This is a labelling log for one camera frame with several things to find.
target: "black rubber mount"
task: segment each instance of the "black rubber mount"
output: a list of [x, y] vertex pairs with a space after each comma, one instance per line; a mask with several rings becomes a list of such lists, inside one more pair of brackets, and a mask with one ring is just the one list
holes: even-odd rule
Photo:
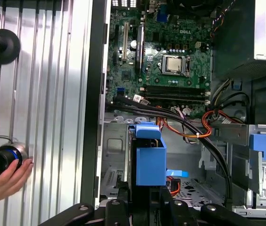
[[10, 30], [0, 29], [0, 36], [7, 43], [6, 50], [0, 51], [0, 65], [10, 64], [19, 56], [21, 42], [17, 35]]

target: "motherboard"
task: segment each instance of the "motherboard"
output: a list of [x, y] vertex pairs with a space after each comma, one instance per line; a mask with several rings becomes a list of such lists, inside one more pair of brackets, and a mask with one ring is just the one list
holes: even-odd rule
[[199, 118], [209, 104], [211, 21], [165, 7], [111, 11], [106, 99], [123, 95]]

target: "green circuit board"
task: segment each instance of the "green circuit board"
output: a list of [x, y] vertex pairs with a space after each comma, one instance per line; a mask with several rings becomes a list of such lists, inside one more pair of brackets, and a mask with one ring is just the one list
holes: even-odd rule
[[[144, 52], [141, 73], [135, 69], [136, 51], [130, 48], [134, 40], [132, 27], [144, 23]], [[113, 60], [115, 50], [123, 47], [124, 25], [130, 24], [128, 32], [127, 60]], [[115, 28], [119, 26], [117, 47], [115, 47]], [[155, 14], [143, 15], [133, 10], [113, 10], [111, 12], [108, 52], [108, 76], [106, 99], [112, 101], [118, 88], [124, 88], [128, 98], [141, 93], [144, 85], [198, 88], [210, 90], [210, 50], [204, 49], [210, 43], [210, 21], [178, 19], [175, 23], [158, 22]], [[188, 66], [188, 76], [162, 74], [159, 64], [163, 56], [179, 56], [185, 59]], [[205, 112], [205, 105], [188, 103], [192, 109], [191, 117], [201, 117]]]

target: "expansion slot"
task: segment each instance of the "expansion slot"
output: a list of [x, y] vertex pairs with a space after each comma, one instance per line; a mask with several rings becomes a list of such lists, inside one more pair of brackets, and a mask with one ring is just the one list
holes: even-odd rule
[[113, 46], [113, 65], [116, 66], [117, 63], [117, 51], [118, 51], [118, 33], [119, 33], [119, 25], [115, 25], [115, 34], [114, 34], [114, 46]]
[[138, 74], [141, 73], [142, 67], [142, 53], [143, 53], [143, 40], [144, 40], [144, 27], [143, 25], [138, 27], [137, 32], [137, 47], [136, 47], [136, 64], [135, 69]]
[[128, 33], [129, 33], [129, 23], [124, 24], [124, 45], [123, 45], [123, 61], [127, 60], [127, 49], [128, 49]]

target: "sata port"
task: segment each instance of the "sata port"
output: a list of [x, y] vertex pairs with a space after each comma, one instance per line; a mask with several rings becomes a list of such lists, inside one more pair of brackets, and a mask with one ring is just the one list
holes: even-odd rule
[[117, 88], [116, 95], [125, 95], [125, 88]]

